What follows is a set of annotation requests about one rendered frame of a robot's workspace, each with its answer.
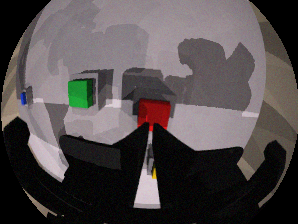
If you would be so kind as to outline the blue button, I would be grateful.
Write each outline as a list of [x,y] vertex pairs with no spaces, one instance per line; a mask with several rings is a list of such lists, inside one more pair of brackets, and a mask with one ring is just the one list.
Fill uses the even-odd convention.
[[23,92],[21,92],[21,105],[31,105],[33,104],[32,99],[32,87],[29,87],[27,89],[23,89]]

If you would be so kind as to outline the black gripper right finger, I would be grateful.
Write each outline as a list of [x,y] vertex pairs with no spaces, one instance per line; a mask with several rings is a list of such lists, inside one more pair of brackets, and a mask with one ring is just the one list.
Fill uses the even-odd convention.
[[154,171],[157,177],[161,209],[173,208],[173,201],[186,188],[193,176],[204,169],[237,163],[242,147],[196,151],[170,135],[160,123],[153,124]]

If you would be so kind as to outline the red button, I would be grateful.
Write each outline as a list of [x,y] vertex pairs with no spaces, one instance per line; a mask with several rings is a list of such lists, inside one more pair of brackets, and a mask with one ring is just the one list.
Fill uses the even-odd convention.
[[173,91],[137,87],[133,91],[132,129],[149,121],[149,131],[153,131],[154,123],[160,123],[170,132],[176,100]]

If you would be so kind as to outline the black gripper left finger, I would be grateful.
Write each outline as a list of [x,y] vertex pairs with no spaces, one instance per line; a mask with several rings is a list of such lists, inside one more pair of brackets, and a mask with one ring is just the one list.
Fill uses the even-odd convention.
[[60,148],[68,165],[74,164],[88,171],[120,179],[129,206],[134,208],[137,186],[144,168],[142,163],[148,147],[149,128],[149,121],[145,121],[129,136],[112,145],[94,143],[71,135],[60,136]]

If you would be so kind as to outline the yellow button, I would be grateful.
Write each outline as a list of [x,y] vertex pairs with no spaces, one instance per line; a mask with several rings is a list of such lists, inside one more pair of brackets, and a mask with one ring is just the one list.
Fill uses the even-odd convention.
[[154,171],[153,148],[149,149],[148,165],[146,165],[146,175],[152,176],[152,179],[157,179],[156,171]]

